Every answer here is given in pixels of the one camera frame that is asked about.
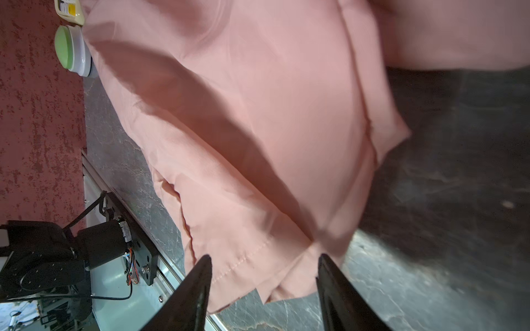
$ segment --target pink fabric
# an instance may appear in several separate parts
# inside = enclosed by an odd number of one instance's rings
[[[385,63],[408,69],[530,65],[528,0],[370,0]]]
[[[409,131],[364,0],[85,0],[101,81],[181,231],[208,311],[315,291]]]

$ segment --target yellow label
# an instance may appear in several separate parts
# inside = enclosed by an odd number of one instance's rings
[[[75,5],[74,4],[68,4],[68,13],[72,16],[75,16]]]

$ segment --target wire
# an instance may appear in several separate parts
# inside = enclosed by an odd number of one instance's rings
[[[136,260],[132,262],[134,264],[134,271],[136,273],[136,284],[138,284],[138,281],[140,280],[140,276],[138,275],[138,268],[136,267]]]
[[[105,195],[107,194],[106,191],[102,191],[101,192],[101,195],[100,197],[94,201],[90,206],[88,206],[88,208],[86,208],[79,216],[77,216],[75,218],[75,220],[73,220],[72,222],[70,222],[70,224],[68,224],[67,226],[65,226],[63,228],[63,230],[66,230],[66,229],[69,229],[71,228],[72,226],[76,225],[77,223],[79,223],[79,221],[81,221],[92,209],[94,209],[98,204],[100,205],[100,212],[102,211],[102,208],[103,208],[103,200],[105,199]]]
[[[131,265],[133,264],[133,249],[132,248],[129,248],[129,260],[127,261],[127,266],[126,266],[126,269],[124,271],[124,274],[127,274],[129,272],[129,270],[131,269]]]
[[[33,321],[33,320],[36,320],[37,318],[39,318],[39,317],[36,316],[36,317],[33,317],[32,319],[28,319],[28,320],[25,320],[25,321],[22,321],[22,322],[18,322],[18,323],[20,323],[20,324],[24,324],[24,323],[27,323],[27,322],[31,322],[31,321]]]
[[[24,298],[24,299],[7,299],[7,300],[0,300],[0,303],[6,303],[6,302],[21,302],[21,301],[28,301],[28,300],[41,300],[41,299],[98,299],[98,300],[127,300],[129,299],[133,294],[133,284],[130,285],[131,292],[129,293],[128,297],[124,298],[113,298],[113,297],[99,297],[99,296],[84,296],[84,295],[69,295],[69,296],[40,296],[40,297],[31,297],[31,298]]]
[[[30,301],[26,302],[25,305],[22,306],[22,308],[20,308],[20,312],[22,313],[24,311],[24,309],[30,304]]]

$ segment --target plastic container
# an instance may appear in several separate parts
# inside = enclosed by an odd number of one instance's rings
[[[89,75],[92,57],[78,25],[61,25],[57,29],[55,32],[55,53],[64,68],[83,77]]]
[[[85,16],[81,9],[79,0],[54,0],[55,11],[57,15],[61,16],[68,22],[83,25],[85,24]]]

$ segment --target gray marble table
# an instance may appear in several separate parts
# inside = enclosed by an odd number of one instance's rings
[[[394,330],[530,329],[530,69],[389,70],[413,130],[376,173],[343,271]],[[86,78],[87,155],[174,263],[180,234],[142,152]],[[219,314],[230,330],[322,330],[316,295]]]

